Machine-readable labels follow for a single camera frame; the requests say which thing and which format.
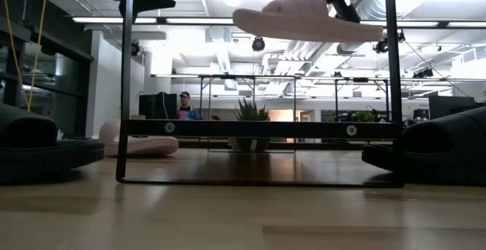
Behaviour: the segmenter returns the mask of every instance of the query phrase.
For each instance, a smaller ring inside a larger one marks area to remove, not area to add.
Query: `wooden floor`
[[[352,158],[327,155],[333,154]],[[131,174],[165,175],[156,160],[132,162]],[[194,165],[197,171],[200,164]],[[486,245],[486,188],[169,187],[118,184],[114,172],[115,161],[107,159],[63,180],[0,187],[0,249],[465,250]]]
[[[229,153],[197,149],[180,150],[161,160],[130,160],[127,177],[211,184],[271,181],[300,185],[389,185],[395,179],[392,173],[362,162],[361,153],[355,151]]]

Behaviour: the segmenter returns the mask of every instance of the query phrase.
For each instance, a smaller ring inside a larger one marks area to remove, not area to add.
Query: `window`
[[[0,103],[3,103],[3,98],[5,97],[5,80],[0,81]]]
[[[7,73],[8,47],[0,43],[0,74]]]
[[[24,50],[24,80],[31,81],[38,45],[26,43]],[[60,53],[42,47],[35,82],[60,91],[80,94],[87,92],[89,66],[82,65]]]
[[[55,121],[65,136],[83,136],[84,126],[82,124],[86,121],[86,113],[82,111],[83,101],[77,97],[69,96],[63,93],[56,93],[50,90],[34,87],[30,85],[23,85],[24,91],[27,93],[27,99],[30,97],[30,90],[32,89],[32,105],[30,111],[49,117]],[[24,91],[21,92],[18,107],[27,110],[27,105],[24,99]]]

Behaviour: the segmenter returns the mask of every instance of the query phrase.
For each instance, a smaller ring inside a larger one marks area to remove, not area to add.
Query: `glass wall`
[[[83,137],[86,130],[89,64],[77,62],[48,46],[42,46],[37,69],[34,67],[38,45],[17,42],[22,82],[7,40],[0,40],[0,102],[27,109],[32,94],[31,112],[53,119],[68,138]]]

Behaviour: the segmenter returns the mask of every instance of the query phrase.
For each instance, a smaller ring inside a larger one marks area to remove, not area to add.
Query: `potted plant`
[[[270,121],[268,111],[265,110],[265,106],[262,109],[257,108],[256,103],[247,102],[243,99],[243,103],[238,99],[239,109],[235,107],[235,116],[239,121]],[[242,152],[261,152],[265,151],[270,145],[270,138],[230,138],[228,142],[229,146],[234,151]]]
[[[358,112],[358,122],[374,122],[374,115],[371,112]]]

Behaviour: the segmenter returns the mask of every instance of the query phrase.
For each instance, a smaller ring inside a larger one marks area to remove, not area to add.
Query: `cap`
[[[191,95],[187,91],[182,91],[181,94],[179,94],[179,97],[191,98]]]

